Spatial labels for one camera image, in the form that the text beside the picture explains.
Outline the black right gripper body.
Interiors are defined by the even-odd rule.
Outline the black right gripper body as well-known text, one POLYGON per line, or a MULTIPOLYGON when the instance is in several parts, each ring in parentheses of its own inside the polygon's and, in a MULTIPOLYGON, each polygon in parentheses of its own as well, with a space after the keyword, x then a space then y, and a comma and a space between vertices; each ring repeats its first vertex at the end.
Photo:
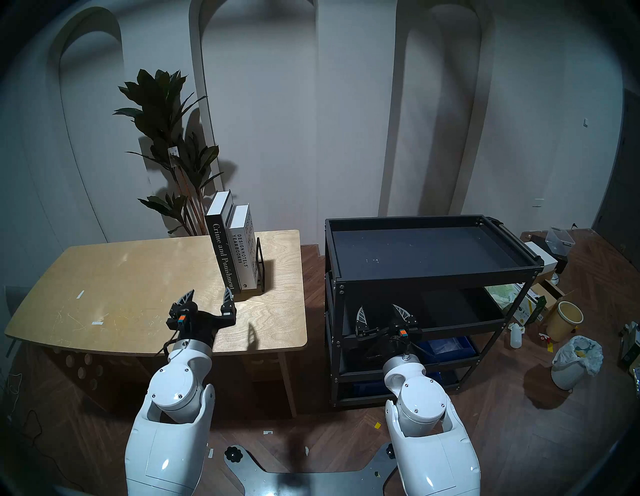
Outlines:
POLYGON ((408 324, 390 324, 370 328, 368 324, 356 322, 356 338, 359 359, 389 359, 398 355, 408 356, 411 347, 423 336, 423 329, 408 324))

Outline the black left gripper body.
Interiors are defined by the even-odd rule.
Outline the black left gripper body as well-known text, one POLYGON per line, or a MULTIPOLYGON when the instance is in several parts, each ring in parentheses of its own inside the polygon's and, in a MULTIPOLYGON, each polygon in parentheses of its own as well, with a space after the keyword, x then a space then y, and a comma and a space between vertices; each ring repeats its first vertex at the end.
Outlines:
POLYGON ((168 344, 193 339, 212 348, 218 331, 236 324, 236 314, 234 303, 223 303, 221 315, 199 310, 196 303, 173 303, 169 310, 168 328, 177 337, 172 336, 168 344))

